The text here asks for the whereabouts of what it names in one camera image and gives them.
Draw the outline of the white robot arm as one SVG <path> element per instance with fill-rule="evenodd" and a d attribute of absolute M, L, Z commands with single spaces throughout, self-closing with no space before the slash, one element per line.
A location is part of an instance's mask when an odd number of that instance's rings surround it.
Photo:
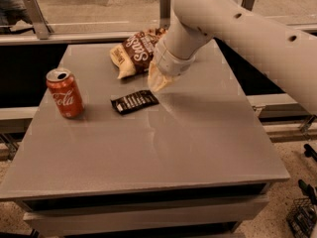
<path fill-rule="evenodd" d="M 172 0 L 167 33 L 155 46 L 148 85 L 159 91 L 184 74 L 216 38 L 317 114 L 317 38 L 241 7 L 237 0 Z"/>

